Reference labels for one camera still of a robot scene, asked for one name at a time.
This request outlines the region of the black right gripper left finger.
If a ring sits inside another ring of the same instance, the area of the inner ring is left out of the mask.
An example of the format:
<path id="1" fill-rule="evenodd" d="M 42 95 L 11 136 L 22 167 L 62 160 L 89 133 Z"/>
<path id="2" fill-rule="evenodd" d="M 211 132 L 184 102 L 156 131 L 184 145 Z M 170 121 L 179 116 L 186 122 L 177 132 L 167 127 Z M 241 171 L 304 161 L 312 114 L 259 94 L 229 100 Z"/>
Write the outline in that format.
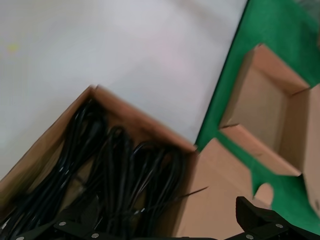
<path id="1" fill-rule="evenodd" d="M 109 240 L 110 235 L 97 230 L 99 198 L 73 205 L 64 209 L 55 220 L 26 231 L 16 240 Z"/>

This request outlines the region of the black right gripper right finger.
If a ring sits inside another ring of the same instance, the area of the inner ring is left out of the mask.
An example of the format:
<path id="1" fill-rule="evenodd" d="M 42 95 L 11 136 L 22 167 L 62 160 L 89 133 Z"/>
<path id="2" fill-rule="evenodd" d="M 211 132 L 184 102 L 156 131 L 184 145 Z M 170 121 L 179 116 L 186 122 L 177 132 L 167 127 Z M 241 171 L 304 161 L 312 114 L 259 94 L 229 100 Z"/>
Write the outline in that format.
<path id="1" fill-rule="evenodd" d="M 292 225 L 277 212 L 254 206 L 243 196 L 236 198 L 235 215 L 243 233 L 233 240 L 320 240 L 320 236 Z"/>

